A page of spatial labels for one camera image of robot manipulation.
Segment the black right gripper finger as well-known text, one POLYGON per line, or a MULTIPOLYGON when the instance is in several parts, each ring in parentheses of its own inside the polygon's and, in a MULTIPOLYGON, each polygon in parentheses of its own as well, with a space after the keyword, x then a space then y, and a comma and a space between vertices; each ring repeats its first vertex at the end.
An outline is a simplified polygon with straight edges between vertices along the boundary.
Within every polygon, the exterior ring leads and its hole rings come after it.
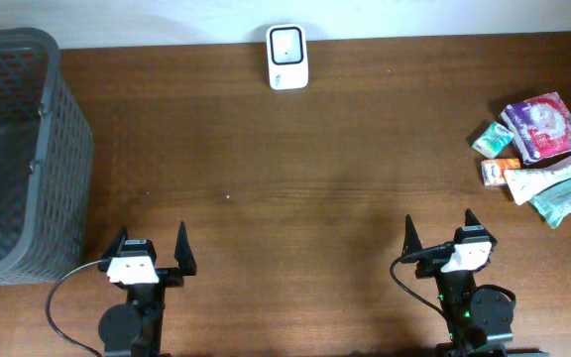
POLYGON ((413 255, 422 250, 422 245, 418 237, 416 228, 409 214, 404 219, 404 240, 401 255, 403 257, 413 255))
POLYGON ((473 211, 470 208, 467 208, 465 210, 465 226, 466 227, 470 227, 470 226, 481 226, 481 231, 489 237, 490 242, 492 243, 493 246, 496 246, 498 244, 497 239, 488 231, 488 229, 479 221, 479 219, 476 217, 476 215, 473 213, 473 211))

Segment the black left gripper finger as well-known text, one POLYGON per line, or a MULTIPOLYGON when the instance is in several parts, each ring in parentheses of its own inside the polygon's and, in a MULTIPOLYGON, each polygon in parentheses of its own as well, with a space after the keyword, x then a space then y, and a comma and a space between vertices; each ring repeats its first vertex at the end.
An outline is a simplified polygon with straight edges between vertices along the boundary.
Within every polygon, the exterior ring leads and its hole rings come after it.
POLYGON ((173 254, 183 276, 195 276, 197 274, 197 264, 188 243, 187 229, 184 221, 180 222, 175 249, 173 254))
POLYGON ((98 264, 99 272, 107 272, 111 263, 111 260, 118 256, 122 249, 123 243, 128 239, 127 227, 122 226, 113 239, 109 247, 101 255, 101 263, 98 264))

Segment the orange small tissue pack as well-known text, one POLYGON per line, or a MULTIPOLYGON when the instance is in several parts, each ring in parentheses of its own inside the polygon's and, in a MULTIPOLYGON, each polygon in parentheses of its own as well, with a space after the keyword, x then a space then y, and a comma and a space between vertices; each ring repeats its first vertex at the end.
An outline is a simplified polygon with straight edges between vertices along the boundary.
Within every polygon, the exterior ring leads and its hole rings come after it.
POLYGON ((489 159, 480 163, 484 186, 506 185, 505 170, 518 170, 521 167, 519 159, 489 159))

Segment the white tube with brown cap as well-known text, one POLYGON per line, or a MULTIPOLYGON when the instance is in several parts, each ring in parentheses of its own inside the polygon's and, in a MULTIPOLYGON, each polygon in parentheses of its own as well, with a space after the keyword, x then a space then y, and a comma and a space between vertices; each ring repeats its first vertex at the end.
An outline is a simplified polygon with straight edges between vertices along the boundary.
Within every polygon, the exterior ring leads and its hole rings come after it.
POLYGON ((514 202, 522 205, 547 188, 571 179, 571 156, 543 169, 504 170, 504 178, 514 202))

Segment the green small tissue pack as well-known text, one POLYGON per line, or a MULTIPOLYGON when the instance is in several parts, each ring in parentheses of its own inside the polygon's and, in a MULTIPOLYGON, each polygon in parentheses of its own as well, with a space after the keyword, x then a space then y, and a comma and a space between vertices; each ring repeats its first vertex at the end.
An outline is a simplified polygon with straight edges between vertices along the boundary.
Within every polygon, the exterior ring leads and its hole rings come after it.
POLYGON ((494 159, 514 138, 506 126, 493 122, 473 142, 471 148, 488 159, 494 159))

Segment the teal wet wipes pack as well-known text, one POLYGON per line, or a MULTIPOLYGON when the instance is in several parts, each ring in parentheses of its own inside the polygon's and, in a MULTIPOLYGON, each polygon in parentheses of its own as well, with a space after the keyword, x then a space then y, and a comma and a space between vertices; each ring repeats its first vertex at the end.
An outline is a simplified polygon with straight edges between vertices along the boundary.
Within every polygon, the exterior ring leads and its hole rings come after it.
POLYGON ((556 229, 563 219, 571 214, 571 179, 544 190, 529 202, 547 224, 556 229))

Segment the pink purple tissue pack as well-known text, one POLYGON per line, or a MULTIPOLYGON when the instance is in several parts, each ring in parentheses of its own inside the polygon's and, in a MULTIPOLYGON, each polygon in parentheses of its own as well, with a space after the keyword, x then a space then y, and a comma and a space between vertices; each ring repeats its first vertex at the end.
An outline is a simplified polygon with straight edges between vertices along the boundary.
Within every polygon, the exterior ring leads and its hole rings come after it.
POLYGON ((526 165, 571 152, 571 113, 557 92, 509 104, 500 118, 526 165))

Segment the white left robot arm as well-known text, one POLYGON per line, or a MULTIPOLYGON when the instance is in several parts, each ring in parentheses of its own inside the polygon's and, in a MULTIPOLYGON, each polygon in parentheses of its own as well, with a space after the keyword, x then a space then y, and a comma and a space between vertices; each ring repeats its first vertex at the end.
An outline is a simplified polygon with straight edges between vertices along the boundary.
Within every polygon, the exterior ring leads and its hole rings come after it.
POLYGON ((108 308, 98 323, 105 356, 159 356, 166 308, 166 290, 181 288, 197 273, 184 223, 178 227, 174 267, 157 268, 150 240, 130 240, 121 227, 101 255, 99 271, 110 284, 126 292, 126 301, 108 308))

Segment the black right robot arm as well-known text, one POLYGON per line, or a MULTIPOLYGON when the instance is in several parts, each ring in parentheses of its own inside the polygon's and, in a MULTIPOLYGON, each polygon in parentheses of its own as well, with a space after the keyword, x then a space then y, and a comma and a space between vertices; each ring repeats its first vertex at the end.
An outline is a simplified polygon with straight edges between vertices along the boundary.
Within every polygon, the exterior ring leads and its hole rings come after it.
POLYGON ((539 349, 509 349, 516 295, 496 285, 477 285, 475 275, 490 264, 497 239, 471 210, 451 241, 423 247, 410 216, 404 219, 401 254, 390 266, 395 283, 413 298, 434 309, 446 322, 450 341, 435 347, 436 356, 544 356, 539 349), (434 279, 435 305, 400 281, 398 264, 414 264, 418 279, 434 279))

